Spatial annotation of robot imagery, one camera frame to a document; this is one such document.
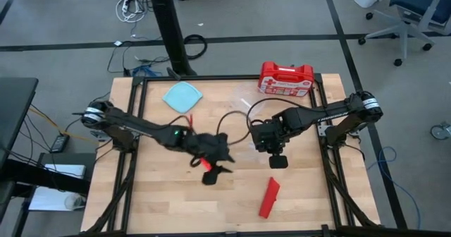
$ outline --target blue cable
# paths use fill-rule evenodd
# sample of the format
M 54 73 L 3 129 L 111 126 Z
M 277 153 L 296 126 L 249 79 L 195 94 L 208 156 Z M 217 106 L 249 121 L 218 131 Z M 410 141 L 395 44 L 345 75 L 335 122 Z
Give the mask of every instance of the blue cable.
M 390 150 L 392 150 L 395 153 L 395 156 L 393 157 L 393 159 L 390 159 L 390 160 L 382 160 L 381 159 L 382 153 L 383 153 L 383 151 L 385 149 L 390 149 Z M 391 146 L 384 147 L 384 148 L 382 148 L 382 150 L 378 154 L 378 161 L 374 162 L 373 164 L 371 164 L 371 166 L 369 166 L 366 170 L 369 170 L 373 166 L 378 164 L 379 165 L 379 169 L 382 171 L 382 173 L 385 175 L 385 177 L 387 177 L 387 179 L 389 179 L 393 184 L 395 184 L 395 186 L 397 186 L 402 191 L 404 191 L 410 197 L 410 199 L 412 199 L 412 202 L 414 202 L 415 209 L 416 209 L 416 217 L 418 218 L 418 222 L 417 222 L 416 228 L 419 230 L 421 228 L 421 214 L 420 214 L 420 209 L 419 209 L 414 197 L 409 193 L 409 191 L 407 191 L 405 188 L 403 188 L 398 183 L 396 183 L 393 179 L 391 179 L 391 177 L 389 177 L 389 175 L 385 172 L 385 170 L 381 166 L 381 163 L 383 163 L 383 162 L 394 162 L 396 160 L 396 158 L 397 158 L 397 153 L 396 153 L 396 150 L 393 147 L 391 147 Z
M 132 71 L 132 76 L 137 76 L 139 72 L 144 72 L 144 76 L 146 77 L 157 77 L 163 75 L 163 73 L 161 72 L 153 71 L 150 65 L 141 65 L 137 68 L 134 68 Z

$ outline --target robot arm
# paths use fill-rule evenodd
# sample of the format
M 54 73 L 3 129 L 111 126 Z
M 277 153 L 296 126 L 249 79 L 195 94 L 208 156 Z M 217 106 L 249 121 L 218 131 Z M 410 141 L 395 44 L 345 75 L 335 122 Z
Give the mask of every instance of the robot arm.
M 285 144 L 290 141 L 290 138 L 300 135 L 311 125 L 347 116 L 337 126 L 330 126 L 325 130 L 328 146 L 339 147 L 344 144 L 348 133 L 365 128 L 367 123 L 378 121 L 382 115 L 383 112 L 371 93 L 357 92 L 326 107 L 313 109 L 302 106 L 290 107 L 272 116 L 271 119 L 258 124 L 251 123 L 249 131 L 255 149 L 273 155 L 269 159 L 270 167 L 286 168 L 287 159 L 285 156 L 280 156 Z
M 113 139 L 113 146 L 120 151 L 134 152 L 137 148 L 136 135 L 132 131 L 149 136 L 168 150 L 186 152 L 193 156 L 191 167 L 206 161 L 210 169 L 202 178 L 205 185 L 213 185 L 221 172 L 230 170 L 217 166 L 218 161 L 235 162 L 229 155 L 227 135 L 219 133 L 196 134 L 193 129 L 179 125 L 159 125 L 127 114 L 115 108 L 110 102 L 91 102 L 83 113 L 81 121 L 88 128 L 102 130 Z

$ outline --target first aid kit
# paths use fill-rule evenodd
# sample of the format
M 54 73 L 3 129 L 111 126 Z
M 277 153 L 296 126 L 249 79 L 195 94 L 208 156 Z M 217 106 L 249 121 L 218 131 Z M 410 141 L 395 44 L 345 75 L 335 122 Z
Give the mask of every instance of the first aid kit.
M 287 96 L 305 96 L 314 82 L 313 67 L 310 65 L 279 66 L 265 61 L 261 67 L 260 92 Z

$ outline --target wooden tabletop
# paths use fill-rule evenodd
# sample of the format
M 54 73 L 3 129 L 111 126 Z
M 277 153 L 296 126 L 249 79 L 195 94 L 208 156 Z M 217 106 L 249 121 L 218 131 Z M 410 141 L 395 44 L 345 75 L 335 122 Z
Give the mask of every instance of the wooden tabletop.
M 323 74 L 329 102 L 345 98 L 338 74 Z M 165 124 L 179 115 L 165 102 L 163 95 L 176 82 L 150 82 L 144 106 L 144 119 Z M 219 119 L 234 110 L 233 102 L 240 100 L 240 86 L 257 86 L 256 80 L 204 80 L 190 81 L 203 98 L 189 114 L 194 116 L 198 133 L 215 133 Z M 110 100 L 126 111 L 130 95 L 131 78 L 116 78 Z M 308 97 L 284 97 L 306 107 Z M 136 99 L 140 98 L 140 89 Z M 255 119 L 269 119 L 279 111 L 291 107 L 285 102 L 267 101 Z M 186 125 L 185 120 L 177 124 Z M 283 154 L 288 157 L 287 169 L 270 169 L 269 154 L 259 153 L 252 147 L 250 136 L 230 146 L 236 163 L 223 165 L 233 170 L 221 174 L 214 186 L 201 183 L 205 171 L 201 166 L 191 168 L 191 156 L 170 152 L 151 138 L 140 139 L 137 168 L 133 186 L 128 233 L 201 233 L 224 231 L 289 231 L 316 230 L 322 224 L 333 228 L 333 217 L 322 167 L 316 128 L 291 139 Z M 229 134 L 229 141 L 241 138 L 247 131 L 244 116 L 230 115 L 221 124 L 221 131 Z M 356 140 L 347 143 L 358 147 Z M 108 151 L 107 145 L 98 157 Z M 376 205 L 360 153 L 348 147 L 340 149 L 350 195 L 366 215 L 379 222 Z M 110 152 L 97 162 L 87 199 L 82 230 L 88 229 L 108 205 L 113 190 L 118 153 Z M 268 180 L 274 177 L 280 184 L 277 201 L 268 219 L 258 216 Z M 345 222 L 341 198 L 340 213 Z M 118 209 L 117 227 L 122 215 Z

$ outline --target floor tile line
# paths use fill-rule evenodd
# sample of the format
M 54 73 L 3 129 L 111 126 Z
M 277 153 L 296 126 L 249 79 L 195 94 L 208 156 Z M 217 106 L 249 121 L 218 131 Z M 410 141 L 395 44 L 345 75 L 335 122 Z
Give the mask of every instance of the floor tile line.
M 11 7 L 11 5 L 13 5 L 14 0 L 8 0 L 5 3 L 5 6 L 3 7 L 3 9 L 0 12 L 0 25 L 3 23 L 3 20 L 6 17 L 6 14 L 9 11 L 9 8 Z

